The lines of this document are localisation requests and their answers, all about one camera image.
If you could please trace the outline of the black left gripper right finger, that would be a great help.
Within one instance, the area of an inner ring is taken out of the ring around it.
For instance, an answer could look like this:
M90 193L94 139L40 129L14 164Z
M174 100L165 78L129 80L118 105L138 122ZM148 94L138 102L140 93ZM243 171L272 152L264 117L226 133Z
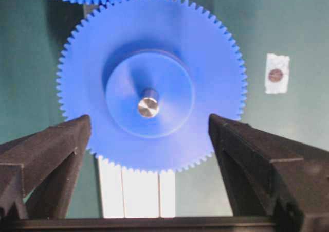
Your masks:
M209 136L235 215L328 217L328 152L211 114Z

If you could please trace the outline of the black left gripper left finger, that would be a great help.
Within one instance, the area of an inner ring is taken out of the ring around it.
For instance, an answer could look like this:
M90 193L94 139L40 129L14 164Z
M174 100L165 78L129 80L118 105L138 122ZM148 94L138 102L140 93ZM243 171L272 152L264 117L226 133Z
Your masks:
M66 216L91 132L90 117L1 145L1 219Z

